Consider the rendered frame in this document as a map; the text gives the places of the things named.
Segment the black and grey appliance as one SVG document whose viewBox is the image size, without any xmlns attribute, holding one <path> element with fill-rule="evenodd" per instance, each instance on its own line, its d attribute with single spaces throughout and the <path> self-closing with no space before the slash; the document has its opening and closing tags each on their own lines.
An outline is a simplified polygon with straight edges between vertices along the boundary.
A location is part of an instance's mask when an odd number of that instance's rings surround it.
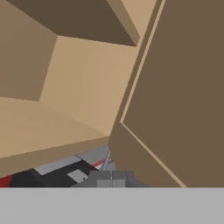
<svg viewBox="0 0 224 224">
<path fill-rule="evenodd" d="M 0 187 L 71 187 L 99 171 L 109 152 L 102 146 L 0 178 Z"/>
</svg>

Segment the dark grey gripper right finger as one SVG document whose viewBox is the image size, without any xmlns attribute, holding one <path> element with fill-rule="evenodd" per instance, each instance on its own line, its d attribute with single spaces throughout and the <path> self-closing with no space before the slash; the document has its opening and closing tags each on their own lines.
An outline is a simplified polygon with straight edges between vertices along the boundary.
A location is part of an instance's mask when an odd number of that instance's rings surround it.
<svg viewBox="0 0 224 224">
<path fill-rule="evenodd" d="M 113 187 L 147 187 L 141 181 L 135 178 L 132 171 L 113 171 L 112 172 Z"/>
</svg>

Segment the brown cabinet door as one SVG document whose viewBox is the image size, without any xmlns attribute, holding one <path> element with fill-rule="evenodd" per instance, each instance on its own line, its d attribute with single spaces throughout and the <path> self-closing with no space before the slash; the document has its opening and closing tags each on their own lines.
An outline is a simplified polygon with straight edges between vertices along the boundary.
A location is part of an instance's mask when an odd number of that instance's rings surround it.
<svg viewBox="0 0 224 224">
<path fill-rule="evenodd" d="M 109 139 L 148 186 L 224 187 L 224 0 L 158 0 Z"/>
</svg>

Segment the tan cabinet shelf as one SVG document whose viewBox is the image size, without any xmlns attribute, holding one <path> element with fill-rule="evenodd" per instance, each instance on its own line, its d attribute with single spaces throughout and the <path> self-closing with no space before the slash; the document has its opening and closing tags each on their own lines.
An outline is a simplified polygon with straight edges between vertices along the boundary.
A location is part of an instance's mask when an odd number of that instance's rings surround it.
<svg viewBox="0 0 224 224">
<path fill-rule="evenodd" d="M 57 35 L 136 46 L 140 35 L 122 0 L 6 0 Z"/>
</svg>

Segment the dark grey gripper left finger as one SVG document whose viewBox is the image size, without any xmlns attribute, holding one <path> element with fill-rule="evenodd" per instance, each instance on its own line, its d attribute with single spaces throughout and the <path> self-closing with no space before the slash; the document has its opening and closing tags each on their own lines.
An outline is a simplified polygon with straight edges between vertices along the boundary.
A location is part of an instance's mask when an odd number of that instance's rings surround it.
<svg viewBox="0 0 224 224">
<path fill-rule="evenodd" d="M 111 172 L 91 171 L 86 180 L 74 187 L 111 187 Z"/>
</svg>

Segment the tan wooden cabinet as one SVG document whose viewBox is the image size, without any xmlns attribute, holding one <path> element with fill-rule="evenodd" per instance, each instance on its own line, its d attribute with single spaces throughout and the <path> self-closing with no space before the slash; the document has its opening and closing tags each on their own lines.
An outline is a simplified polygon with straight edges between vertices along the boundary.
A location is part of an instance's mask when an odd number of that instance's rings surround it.
<svg viewBox="0 0 224 224">
<path fill-rule="evenodd" d="M 0 178 L 107 145 L 158 0 L 122 0 L 136 46 L 57 35 L 0 0 Z"/>
</svg>

